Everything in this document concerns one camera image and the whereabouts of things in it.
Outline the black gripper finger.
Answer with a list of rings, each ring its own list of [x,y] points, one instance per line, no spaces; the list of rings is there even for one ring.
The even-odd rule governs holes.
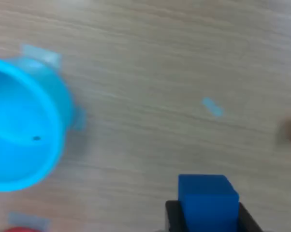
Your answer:
[[[237,232],[263,232],[262,228],[242,203],[239,204]]]
[[[168,200],[165,202],[165,231],[188,231],[180,201]]]

